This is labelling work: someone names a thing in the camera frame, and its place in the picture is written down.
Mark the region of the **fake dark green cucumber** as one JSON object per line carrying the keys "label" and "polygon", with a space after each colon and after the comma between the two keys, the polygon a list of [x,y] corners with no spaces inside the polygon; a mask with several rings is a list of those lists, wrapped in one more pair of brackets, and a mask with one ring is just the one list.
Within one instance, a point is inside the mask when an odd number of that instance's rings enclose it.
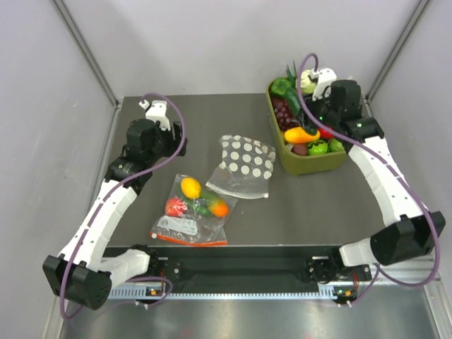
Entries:
{"label": "fake dark green cucumber", "polygon": [[301,104],[299,101],[299,95],[294,88],[288,88],[285,91],[284,98],[287,101],[291,113],[296,117],[301,109]]}

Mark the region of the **fake yellow orange mango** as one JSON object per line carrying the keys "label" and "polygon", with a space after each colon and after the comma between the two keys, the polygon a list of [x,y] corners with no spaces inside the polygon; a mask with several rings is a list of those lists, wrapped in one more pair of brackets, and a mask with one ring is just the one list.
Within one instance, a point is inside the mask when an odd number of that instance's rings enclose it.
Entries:
{"label": "fake yellow orange mango", "polygon": [[320,132],[315,131],[314,134],[307,133],[302,127],[294,127],[284,132],[284,139],[287,143],[300,144],[309,143],[320,139]]}

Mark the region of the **fake purple grapes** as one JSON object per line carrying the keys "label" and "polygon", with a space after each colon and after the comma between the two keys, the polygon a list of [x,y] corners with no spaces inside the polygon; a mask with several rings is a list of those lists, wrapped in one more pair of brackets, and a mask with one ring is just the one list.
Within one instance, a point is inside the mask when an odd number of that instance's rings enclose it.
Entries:
{"label": "fake purple grapes", "polygon": [[300,123],[292,114],[287,100],[281,99],[279,97],[271,97],[270,101],[278,127],[281,131],[286,131],[288,129],[300,126]]}

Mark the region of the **polka dot zip bag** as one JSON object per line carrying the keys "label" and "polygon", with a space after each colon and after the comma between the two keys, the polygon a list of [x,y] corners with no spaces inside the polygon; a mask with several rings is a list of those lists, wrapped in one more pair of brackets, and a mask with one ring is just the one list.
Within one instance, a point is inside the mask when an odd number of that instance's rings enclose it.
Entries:
{"label": "polka dot zip bag", "polygon": [[276,149],[240,135],[223,135],[219,143],[221,161],[206,186],[219,194],[240,199],[268,198]]}

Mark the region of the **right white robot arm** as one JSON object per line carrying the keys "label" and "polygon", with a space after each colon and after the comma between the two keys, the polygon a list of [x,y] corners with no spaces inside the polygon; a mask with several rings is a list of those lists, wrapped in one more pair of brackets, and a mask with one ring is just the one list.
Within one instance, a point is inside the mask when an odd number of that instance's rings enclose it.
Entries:
{"label": "right white robot arm", "polygon": [[316,79],[314,85],[306,98],[307,107],[322,124],[346,137],[342,141],[345,151],[364,175],[384,223],[371,237],[341,246],[329,263],[331,274],[344,280],[356,266],[389,266],[430,254],[432,231],[442,232],[444,216],[429,212],[408,191],[378,121],[362,114],[360,86],[353,80],[336,79]]}

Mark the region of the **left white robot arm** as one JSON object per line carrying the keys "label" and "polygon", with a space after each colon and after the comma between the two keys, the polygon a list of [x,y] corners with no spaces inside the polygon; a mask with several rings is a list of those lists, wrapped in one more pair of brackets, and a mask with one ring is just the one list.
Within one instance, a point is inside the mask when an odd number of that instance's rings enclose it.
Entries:
{"label": "left white robot arm", "polygon": [[160,263],[155,251],[134,245],[114,258],[103,254],[127,209],[138,198],[153,172],[186,152],[183,120],[164,129],[157,120],[137,119],[126,132],[121,155],[105,174],[100,192],[70,242],[42,264],[52,292],[70,301],[99,309],[115,287],[140,275],[156,278]]}

